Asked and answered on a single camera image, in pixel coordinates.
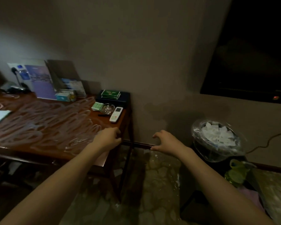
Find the beige wall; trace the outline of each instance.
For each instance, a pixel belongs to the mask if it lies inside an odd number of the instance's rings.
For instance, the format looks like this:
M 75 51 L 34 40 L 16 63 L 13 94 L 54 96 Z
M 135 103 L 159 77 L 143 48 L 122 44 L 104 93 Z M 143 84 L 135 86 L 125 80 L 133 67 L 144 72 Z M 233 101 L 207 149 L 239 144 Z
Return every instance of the beige wall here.
M 72 60 L 83 80 L 129 91 L 136 141 L 196 118 L 227 121 L 247 150 L 281 132 L 281 105 L 198 93 L 230 0 L 0 0 L 0 71 L 22 58 Z M 250 161 L 281 167 L 281 136 Z

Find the power cord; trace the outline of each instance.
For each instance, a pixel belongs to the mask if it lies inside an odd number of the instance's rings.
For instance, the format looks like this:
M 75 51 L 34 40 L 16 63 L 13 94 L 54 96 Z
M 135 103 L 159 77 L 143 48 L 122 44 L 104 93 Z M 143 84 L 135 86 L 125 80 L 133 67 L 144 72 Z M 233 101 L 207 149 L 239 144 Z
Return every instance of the power cord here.
M 246 154 L 249 154 L 249 153 L 255 151 L 255 150 L 258 149 L 258 148 L 267 148 L 267 147 L 270 145 L 270 141 L 271 141 L 273 138 L 277 137 L 277 136 L 281 136 L 281 133 L 278 133 L 278 134 L 276 134 L 276 135 L 274 135 L 274 136 L 271 136 L 271 137 L 268 139 L 268 142 L 267 142 L 266 146 L 257 146 L 257 147 L 255 147 L 255 148 L 253 148 L 251 151 L 247 152 Z

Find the glass ashtray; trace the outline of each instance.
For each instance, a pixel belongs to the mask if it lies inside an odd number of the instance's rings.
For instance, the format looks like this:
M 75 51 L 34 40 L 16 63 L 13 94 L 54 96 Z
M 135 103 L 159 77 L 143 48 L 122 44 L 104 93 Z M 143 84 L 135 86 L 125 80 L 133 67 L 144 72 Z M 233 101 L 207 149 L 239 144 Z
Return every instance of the glass ashtray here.
M 101 108 L 101 113 L 105 115 L 110 115 L 115 109 L 115 106 L 111 103 L 105 103 Z

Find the pink cloth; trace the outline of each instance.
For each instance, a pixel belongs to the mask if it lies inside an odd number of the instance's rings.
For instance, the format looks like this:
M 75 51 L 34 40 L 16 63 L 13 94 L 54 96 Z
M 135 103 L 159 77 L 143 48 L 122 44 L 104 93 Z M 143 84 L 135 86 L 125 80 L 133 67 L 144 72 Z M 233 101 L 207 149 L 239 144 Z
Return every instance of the pink cloth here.
M 264 208 L 260 204 L 258 192 L 254 190 L 249 190 L 244 186 L 240 186 L 237 188 L 239 192 L 243 193 L 245 197 L 251 200 L 261 211 L 265 212 Z

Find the black box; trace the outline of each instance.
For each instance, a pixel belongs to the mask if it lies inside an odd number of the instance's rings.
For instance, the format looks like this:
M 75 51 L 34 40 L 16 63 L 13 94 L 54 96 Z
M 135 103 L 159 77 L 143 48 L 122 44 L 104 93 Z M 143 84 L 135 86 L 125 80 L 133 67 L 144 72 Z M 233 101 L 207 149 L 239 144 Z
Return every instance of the black box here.
M 96 102 L 99 102 L 99 103 L 111 103 L 115 107 L 119 106 L 119 107 L 123 107 L 124 109 L 130 103 L 130 93 L 129 92 L 122 92 L 121 91 L 121 95 L 118 98 L 118 100 L 102 98 L 101 97 L 102 92 L 103 92 L 103 90 L 101 90 L 100 93 L 97 95 Z

